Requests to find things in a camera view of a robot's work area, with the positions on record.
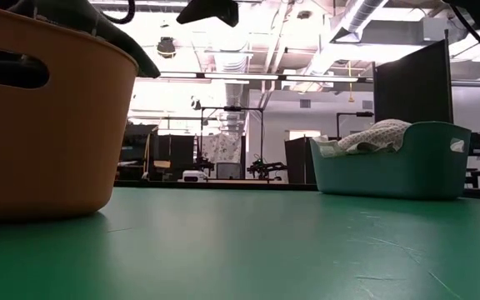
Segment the corrugated ventilation duct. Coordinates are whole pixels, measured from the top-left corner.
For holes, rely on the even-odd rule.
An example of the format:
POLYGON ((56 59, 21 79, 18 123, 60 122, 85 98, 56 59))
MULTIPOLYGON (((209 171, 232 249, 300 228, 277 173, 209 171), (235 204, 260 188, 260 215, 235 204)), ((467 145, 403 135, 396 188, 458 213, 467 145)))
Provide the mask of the corrugated ventilation duct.
MULTIPOLYGON (((220 29, 212 40, 212 49, 217 73, 245 73, 248 70, 248 30, 237 25, 220 29)), ((248 106, 246 83, 225 83, 225 106, 248 106)), ((217 119, 222 133, 242 133, 247 112, 220 112, 217 119)))

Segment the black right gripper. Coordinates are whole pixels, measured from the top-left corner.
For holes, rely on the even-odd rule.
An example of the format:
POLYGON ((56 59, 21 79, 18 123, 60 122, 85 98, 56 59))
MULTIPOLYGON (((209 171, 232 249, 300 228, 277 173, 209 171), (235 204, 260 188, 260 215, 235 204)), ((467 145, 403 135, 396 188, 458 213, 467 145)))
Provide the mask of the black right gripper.
POLYGON ((238 3, 234 0, 191 0, 178 14, 176 21, 186 24, 207 18, 218 18, 234 28, 239 22, 238 3))

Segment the green plastic basket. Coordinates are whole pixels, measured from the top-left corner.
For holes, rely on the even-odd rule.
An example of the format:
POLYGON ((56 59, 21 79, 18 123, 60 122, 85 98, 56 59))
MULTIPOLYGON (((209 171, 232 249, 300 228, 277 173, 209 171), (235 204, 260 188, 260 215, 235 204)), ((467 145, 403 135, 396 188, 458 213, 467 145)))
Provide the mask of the green plastic basket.
POLYGON ((447 122, 416 122, 402 147, 323 157, 311 140, 317 189, 351 196, 453 199, 463 194, 471 131, 447 122))

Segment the small black monitor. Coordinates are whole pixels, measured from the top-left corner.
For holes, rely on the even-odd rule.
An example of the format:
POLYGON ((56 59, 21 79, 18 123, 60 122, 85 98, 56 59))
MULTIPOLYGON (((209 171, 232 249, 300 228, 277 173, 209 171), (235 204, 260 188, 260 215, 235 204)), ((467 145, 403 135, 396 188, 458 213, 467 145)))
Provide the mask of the small black monitor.
POLYGON ((471 133, 468 155, 470 157, 480 157, 480 132, 471 133))

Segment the orange plastic basket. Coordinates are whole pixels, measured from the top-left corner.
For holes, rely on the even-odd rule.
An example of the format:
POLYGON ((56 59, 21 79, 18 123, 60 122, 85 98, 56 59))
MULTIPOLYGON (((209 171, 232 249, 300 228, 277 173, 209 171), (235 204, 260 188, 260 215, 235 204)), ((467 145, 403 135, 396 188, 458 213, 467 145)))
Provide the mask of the orange plastic basket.
POLYGON ((0 50, 45 63, 37 88, 0 84, 0 221, 70 218, 113 190, 136 62, 123 50, 0 10, 0 50))

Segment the small white box device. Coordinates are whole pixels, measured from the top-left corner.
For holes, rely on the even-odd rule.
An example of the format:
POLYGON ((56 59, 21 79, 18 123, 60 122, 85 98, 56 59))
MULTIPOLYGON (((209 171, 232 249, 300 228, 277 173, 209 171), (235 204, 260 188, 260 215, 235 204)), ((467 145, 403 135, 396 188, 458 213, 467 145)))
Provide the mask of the small white box device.
POLYGON ((200 183, 206 182, 208 180, 208 176, 204 171, 186 170, 182 173, 182 180, 185 183, 200 183))

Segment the black metal frame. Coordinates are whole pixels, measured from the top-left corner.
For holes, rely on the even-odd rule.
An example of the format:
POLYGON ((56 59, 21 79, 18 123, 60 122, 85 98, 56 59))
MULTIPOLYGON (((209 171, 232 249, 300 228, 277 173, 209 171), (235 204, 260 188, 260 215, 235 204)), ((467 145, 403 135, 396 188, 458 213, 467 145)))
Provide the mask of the black metal frame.
POLYGON ((362 112, 337 112, 336 113, 336 132, 337 132, 337 140, 341 138, 340 133, 340 117, 341 116, 355 116, 358 118, 371 118, 374 116, 373 112, 369 111, 362 111, 362 112))
POLYGON ((209 135, 214 135, 214 134, 235 134, 235 135, 240 135, 242 137, 242 148, 241 148, 241 161, 237 162, 242 170, 246 169, 246 152, 247 152, 247 146, 246 143, 248 139, 246 138, 247 136, 247 124, 246 121, 248 120, 248 114, 250 112, 256 112, 259 115, 260 122, 261 122, 261 131, 263 131, 263 110, 261 108, 257 107, 202 107, 200 110, 200 117, 199 117, 199 132, 198 135, 196 136, 196 145, 197 145, 197 150, 196 150, 196 158, 195 158, 195 163, 200 165, 200 168, 207 168, 210 169, 210 165, 214 165, 216 163, 225 163, 225 162, 216 162, 212 163, 208 161, 205 157, 202 156, 201 152, 201 146, 202 146, 202 140, 203 136, 209 136, 209 135), (247 116, 245 120, 245 128, 242 133, 223 133, 220 131, 220 122, 218 121, 218 114, 222 113, 223 111, 225 112, 237 112, 237 111, 246 111, 247 116))

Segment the light grey waffle towel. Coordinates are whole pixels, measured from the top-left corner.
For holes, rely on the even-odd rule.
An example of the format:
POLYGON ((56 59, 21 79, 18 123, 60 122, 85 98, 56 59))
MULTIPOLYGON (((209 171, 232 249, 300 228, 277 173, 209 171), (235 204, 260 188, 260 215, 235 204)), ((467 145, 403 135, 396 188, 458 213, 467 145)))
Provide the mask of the light grey waffle towel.
POLYGON ((403 136, 410 122, 386 119, 374 123, 369 129, 341 139, 337 145, 347 154, 397 151, 403 145, 403 136))

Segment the black partition panel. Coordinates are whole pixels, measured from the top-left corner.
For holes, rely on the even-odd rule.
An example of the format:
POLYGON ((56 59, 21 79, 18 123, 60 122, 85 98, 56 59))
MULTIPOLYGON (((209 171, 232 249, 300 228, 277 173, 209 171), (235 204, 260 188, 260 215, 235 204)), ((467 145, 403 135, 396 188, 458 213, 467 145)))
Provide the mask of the black partition panel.
POLYGON ((449 44, 444 38, 373 70, 376 122, 452 123, 453 98, 449 44))

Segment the patterned white sheet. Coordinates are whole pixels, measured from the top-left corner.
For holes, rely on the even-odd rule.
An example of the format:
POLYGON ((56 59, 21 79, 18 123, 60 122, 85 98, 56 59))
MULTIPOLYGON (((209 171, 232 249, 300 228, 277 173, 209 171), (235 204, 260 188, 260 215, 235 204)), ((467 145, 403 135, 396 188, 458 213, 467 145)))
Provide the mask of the patterned white sheet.
POLYGON ((235 134, 214 134, 202 137, 202 156, 211 163, 239 163, 242 137, 235 134))

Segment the plain white towel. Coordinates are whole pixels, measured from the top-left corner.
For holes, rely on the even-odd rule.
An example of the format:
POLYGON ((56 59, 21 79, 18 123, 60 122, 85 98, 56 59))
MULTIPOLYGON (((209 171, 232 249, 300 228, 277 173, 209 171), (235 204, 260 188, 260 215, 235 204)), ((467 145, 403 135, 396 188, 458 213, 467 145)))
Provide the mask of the plain white towel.
POLYGON ((338 144, 338 140, 330 139, 327 135, 313 137, 312 140, 316 143, 320 154, 324 158, 336 157, 344 153, 344 150, 338 144))

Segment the black cabinet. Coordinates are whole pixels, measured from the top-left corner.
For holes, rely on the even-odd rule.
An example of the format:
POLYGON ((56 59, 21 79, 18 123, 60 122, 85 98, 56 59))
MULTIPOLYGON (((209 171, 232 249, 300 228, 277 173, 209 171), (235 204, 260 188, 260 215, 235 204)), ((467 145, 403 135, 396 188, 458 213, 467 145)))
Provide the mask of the black cabinet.
POLYGON ((284 142, 287 180, 291 184, 316 184, 309 137, 284 142))

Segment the black square screen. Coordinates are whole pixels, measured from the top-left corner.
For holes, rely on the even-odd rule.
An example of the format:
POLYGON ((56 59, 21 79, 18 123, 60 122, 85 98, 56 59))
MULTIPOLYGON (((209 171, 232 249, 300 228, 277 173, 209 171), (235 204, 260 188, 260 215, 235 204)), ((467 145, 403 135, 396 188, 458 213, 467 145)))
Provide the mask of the black square screen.
POLYGON ((168 161, 172 168, 187 167, 193 164, 194 137, 162 135, 158 137, 158 161, 168 161))

